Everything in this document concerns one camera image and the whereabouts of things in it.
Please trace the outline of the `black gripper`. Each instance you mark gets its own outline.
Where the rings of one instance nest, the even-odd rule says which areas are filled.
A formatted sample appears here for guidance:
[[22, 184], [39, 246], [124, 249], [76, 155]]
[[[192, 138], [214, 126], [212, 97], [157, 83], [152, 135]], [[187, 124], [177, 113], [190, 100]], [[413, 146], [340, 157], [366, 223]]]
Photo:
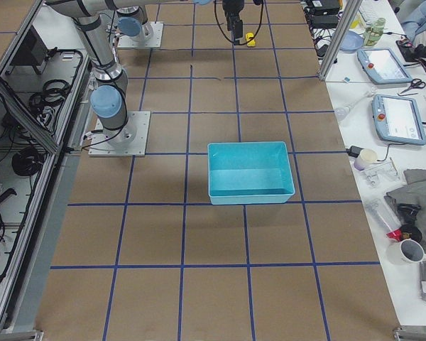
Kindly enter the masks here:
[[232, 34], [233, 44], [239, 44], [243, 37], [243, 21], [240, 12], [244, 9], [244, 0], [223, 0], [222, 9], [227, 22], [227, 30]]

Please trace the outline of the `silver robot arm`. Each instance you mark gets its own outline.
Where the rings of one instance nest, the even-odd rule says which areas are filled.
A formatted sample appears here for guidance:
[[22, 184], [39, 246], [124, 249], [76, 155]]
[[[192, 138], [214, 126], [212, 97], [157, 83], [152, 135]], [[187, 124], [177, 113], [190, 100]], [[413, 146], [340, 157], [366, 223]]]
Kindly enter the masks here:
[[153, 37], [153, 27], [148, 22], [145, 6], [131, 6], [120, 8], [117, 11], [117, 28], [122, 35], [139, 43], [146, 42]]
[[93, 73], [99, 87], [90, 97], [91, 107], [102, 123], [103, 141], [113, 148], [129, 145], [136, 135], [126, 108], [128, 76], [122, 68], [105, 30], [100, 13], [106, 10], [119, 15], [118, 30], [128, 37], [144, 38], [150, 26], [147, 5], [161, 1], [47, 1], [59, 14], [72, 19], [78, 36], [92, 61]]

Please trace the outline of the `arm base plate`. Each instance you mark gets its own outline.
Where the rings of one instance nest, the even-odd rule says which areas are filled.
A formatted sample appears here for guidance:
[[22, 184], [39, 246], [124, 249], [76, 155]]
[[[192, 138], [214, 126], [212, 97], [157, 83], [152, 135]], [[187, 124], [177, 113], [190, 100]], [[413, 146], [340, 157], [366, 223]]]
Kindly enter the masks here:
[[93, 147], [89, 147], [88, 154], [91, 157], [145, 156], [150, 120], [149, 111], [129, 111], [128, 123], [116, 137], [107, 141], [114, 135], [108, 130], [92, 136]]
[[148, 21], [141, 25], [134, 19], [118, 23], [119, 37], [117, 47], [119, 49], [149, 49], [159, 48], [163, 36], [163, 22]]

